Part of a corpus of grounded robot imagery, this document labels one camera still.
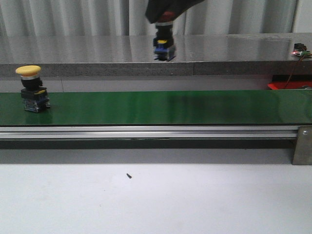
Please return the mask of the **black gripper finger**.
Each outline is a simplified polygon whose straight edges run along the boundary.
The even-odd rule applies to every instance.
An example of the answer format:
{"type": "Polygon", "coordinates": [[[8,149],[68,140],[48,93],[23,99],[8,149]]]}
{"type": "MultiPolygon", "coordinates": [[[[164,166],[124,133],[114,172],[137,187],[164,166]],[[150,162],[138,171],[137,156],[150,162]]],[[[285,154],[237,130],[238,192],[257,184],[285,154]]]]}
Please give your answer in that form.
{"type": "Polygon", "coordinates": [[[173,0],[149,0],[145,16],[149,23],[172,21],[175,13],[170,10],[173,0]]]}
{"type": "Polygon", "coordinates": [[[170,11],[173,12],[172,20],[178,18],[182,13],[196,4],[203,2],[204,0],[175,0],[170,6],[170,11]]]}

